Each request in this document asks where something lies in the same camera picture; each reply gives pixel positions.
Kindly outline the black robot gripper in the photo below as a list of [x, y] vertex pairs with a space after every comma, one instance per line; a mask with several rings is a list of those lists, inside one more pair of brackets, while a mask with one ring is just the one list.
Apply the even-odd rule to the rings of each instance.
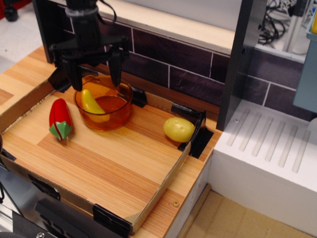
[[65, 13], [71, 20], [74, 37], [50, 46], [55, 65], [64, 71], [72, 87], [81, 91], [82, 74], [78, 65], [108, 61], [112, 83], [119, 86], [122, 62], [129, 58], [128, 38], [101, 33], [100, 24], [107, 23], [99, 14], [96, 0], [67, 0]]

